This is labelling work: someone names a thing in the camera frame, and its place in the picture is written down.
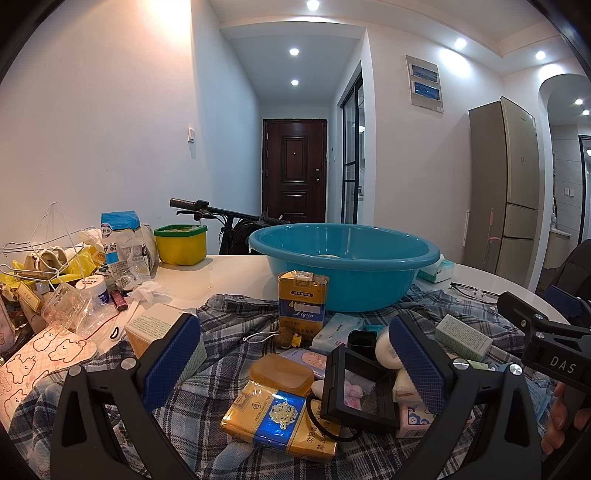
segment black hair tie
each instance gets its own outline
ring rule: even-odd
[[[314,426],[318,429],[318,431],[321,434],[323,434],[324,436],[328,437],[329,439],[335,440],[337,442],[352,442],[354,440],[357,440],[359,435],[361,435],[361,430],[355,430],[355,433],[351,437],[339,437],[338,435],[330,433],[327,429],[325,429],[320,424],[320,422],[318,421],[318,419],[316,418],[316,416],[312,412],[312,399],[314,399],[315,397],[316,396],[313,393],[309,394],[306,397],[306,412],[308,413],[310,420],[312,421]]]

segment bicycle handlebar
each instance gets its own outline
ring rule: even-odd
[[[222,210],[209,206],[209,202],[205,200],[198,200],[196,202],[189,202],[188,200],[170,199],[170,204],[173,208],[180,208],[189,210],[190,212],[200,213],[205,215],[225,215],[228,217],[241,218],[250,220],[251,222],[265,222],[269,225],[285,225],[289,222],[286,220],[279,220],[276,218],[269,218],[267,215],[257,216],[249,215],[247,213],[232,212],[231,210]]]

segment red string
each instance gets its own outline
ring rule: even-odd
[[[102,325],[100,327],[98,327],[94,332],[92,332],[88,337],[86,337],[85,340],[88,340],[90,337],[92,337],[96,332],[98,332],[101,328],[103,328],[107,323],[109,323],[111,320],[113,320],[115,317],[117,317],[119,315],[119,313],[120,312],[117,312],[109,320],[104,321],[102,323]]]

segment white table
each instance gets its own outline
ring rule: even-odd
[[[198,308],[217,293],[246,295],[261,300],[277,299],[277,282],[271,274],[267,258],[263,255],[212,255],[192,267],[161,264],[154,280],[168,289],[167,294],[173,297],[170,304],[181,309]],[[504,278],[465,265],[456,264],[450,280],[433,284],[418,278],[415,283],[423,291],[446,290],[460,301],[467,300],[453,289],[449,289],[451,281],[498,294],[510,291],[544,313],[550,320],[566,323],[555,308],[529,290]],[[108,338],[115,325],[122,329],[131,318],[144,310],[144,305],[140,303],[136,309],[120,314],[112,326],[105,327],[105,333],[93,338],[99,351],[104,352],[116,343]]]

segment human hand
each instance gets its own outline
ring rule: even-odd
[[[566,422],[569,412],[564,405],[562,397],[566,385],[560,382],[554,390],[556,401],[550,410],[550,419],[546,425],[546,433],[542,438],[542,450],[546,455],[550,455],[555,449],[562,447],[564,443],[564,423]],[[583,408],[579,410],[573,419],[573,425],[579,430],[583,430],[587,421],[591,417],[591,408]]]

